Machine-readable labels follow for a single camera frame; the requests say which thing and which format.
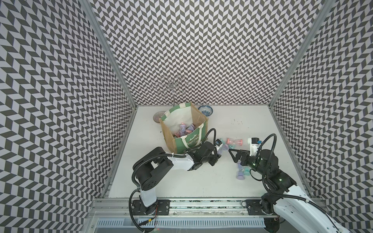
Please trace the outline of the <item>brown green canvas bag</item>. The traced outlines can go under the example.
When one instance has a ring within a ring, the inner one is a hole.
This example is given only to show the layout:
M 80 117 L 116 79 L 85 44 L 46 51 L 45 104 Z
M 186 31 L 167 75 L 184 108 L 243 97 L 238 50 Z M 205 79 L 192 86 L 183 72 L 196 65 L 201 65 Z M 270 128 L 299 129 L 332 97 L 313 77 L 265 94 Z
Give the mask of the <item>brown green canvas bag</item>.
M 208 132 L 208 118 L 192 103 L 181 103 L 159 119 L 170 152 L 182 153 L 200 145 Z

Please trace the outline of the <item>blue white ceramic bowl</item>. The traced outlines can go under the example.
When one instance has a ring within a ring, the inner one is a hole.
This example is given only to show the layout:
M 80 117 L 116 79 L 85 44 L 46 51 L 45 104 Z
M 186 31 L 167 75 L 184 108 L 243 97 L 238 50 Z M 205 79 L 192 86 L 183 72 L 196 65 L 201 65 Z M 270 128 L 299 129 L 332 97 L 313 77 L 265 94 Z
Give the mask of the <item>blue white ceramic bowl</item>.
M 209 105 L 201 105 L 200 107 L 198 107 L 198 110 L 203 114 L 205 115 L 206 117 L 209 117 L 213 114 L 213 109 L 211 106 Z

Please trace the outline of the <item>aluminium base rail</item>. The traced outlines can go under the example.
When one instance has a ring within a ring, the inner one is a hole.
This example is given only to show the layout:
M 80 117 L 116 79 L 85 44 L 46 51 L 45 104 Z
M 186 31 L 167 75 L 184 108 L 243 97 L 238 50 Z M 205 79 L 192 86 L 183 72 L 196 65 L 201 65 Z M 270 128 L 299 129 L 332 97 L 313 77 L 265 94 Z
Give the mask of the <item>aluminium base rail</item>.
M 154 207 L 142 207 L 139 197 L 129 204 L 128 198 L 97 199 L 93 202 L 88 218 L 130 217 L 267 217 L 261 198 L 159 198 Z

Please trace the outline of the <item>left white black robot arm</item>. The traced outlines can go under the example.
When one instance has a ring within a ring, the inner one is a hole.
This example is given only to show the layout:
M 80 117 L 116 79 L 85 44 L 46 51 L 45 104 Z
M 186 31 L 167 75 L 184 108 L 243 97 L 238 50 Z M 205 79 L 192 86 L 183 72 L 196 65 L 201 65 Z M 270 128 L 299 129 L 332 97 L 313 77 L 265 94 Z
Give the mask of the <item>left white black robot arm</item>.
M 214 143 L 203 142 L 199 146 L 189 148 L 184 154 L 168 153 L 162 147 L 150 151 L 133 165 L 132 182 L 139 192 L 139 200 L 129 201 L 130 213 L 146 216 L 157 212 L 159 203 L 155 187 L 172 170 L 193 171 L 203 164 L 214 166 L 221 158 L 218 150 L 223 143 L 217 139 Z

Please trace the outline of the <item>pink hourglass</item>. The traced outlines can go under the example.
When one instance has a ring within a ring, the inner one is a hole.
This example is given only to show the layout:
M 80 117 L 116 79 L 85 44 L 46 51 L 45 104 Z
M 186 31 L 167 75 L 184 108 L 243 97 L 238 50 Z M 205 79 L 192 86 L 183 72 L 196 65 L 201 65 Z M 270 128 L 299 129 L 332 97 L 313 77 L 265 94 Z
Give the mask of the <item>pink hourglass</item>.
M 243 145 L 243 140 L 242 139 L 227 138 L 226 143 L 228 145 L 242 146 Z

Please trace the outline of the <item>pink glass bowl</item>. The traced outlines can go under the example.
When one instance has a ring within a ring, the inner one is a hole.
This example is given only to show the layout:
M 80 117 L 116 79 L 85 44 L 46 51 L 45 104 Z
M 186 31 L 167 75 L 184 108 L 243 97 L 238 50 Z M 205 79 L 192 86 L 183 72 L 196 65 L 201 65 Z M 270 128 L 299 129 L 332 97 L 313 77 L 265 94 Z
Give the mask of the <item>pink glass bowl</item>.
M 165 111 L 158 111 L 153 116 L 153 121 L 155 123 L 160 123 L 160 119 L 164 116 Z

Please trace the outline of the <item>purple hourglass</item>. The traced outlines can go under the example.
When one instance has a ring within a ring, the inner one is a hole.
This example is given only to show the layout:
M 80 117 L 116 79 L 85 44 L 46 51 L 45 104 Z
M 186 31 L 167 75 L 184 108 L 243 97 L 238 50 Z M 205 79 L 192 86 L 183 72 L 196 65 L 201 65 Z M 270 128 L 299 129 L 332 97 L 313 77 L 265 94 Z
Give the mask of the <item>purple hourglass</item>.
M 187 135 L 187 127 L 184 123 L 180 124 L 179 135 L 180 135 L 180 137 Z
M 238 180 L 244 180 L 244 179 L 245 179 L 245 176 L 244 176 L 244 168 L 243 168 L 243 166 L 241 165 L 241 161 L 240 161 L 240 160 L 237 162 L 237 168 L 238 168 L 238 171 L 237 171 L 236 178 L 237 178 Z
M 229 150 L 229 146 L 227 144 L 223 144 L 218 149 L 218 154 L 222 155 L 225 151 Z

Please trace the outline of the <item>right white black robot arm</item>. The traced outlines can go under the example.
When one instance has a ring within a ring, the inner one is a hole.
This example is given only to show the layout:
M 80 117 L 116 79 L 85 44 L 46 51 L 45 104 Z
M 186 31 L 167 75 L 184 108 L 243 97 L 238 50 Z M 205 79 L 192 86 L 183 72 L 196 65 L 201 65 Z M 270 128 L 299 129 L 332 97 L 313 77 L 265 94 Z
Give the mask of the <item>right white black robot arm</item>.
M 271 150 L 260 150 L 256 156 L 248 150 L 230 149 L 234 162 L 258 172 L 267 193 L 261 197 L 261 211 L 276 214 L 300 233 L 349 233 L 350 230 L 334 220 L 316 204 L 278 165 Z

